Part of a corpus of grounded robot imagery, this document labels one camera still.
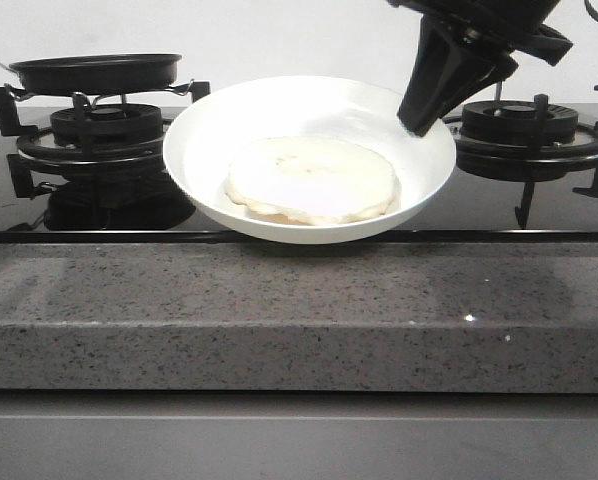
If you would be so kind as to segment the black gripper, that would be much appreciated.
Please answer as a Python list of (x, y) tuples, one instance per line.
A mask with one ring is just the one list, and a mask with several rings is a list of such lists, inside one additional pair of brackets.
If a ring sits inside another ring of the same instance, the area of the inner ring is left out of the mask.
[(481, 57), (460, 31), (491, 37), (508, 50), (519, 50), (558, 64), (573, 43), (544, 24), (559, 4), (552, 0), (389, 1), (424, 14), (417, 56), (397, 116), (409, 131), (424, 136), (435, 121), (488, 86), (506, 80), (518, 68), (507, 53)]

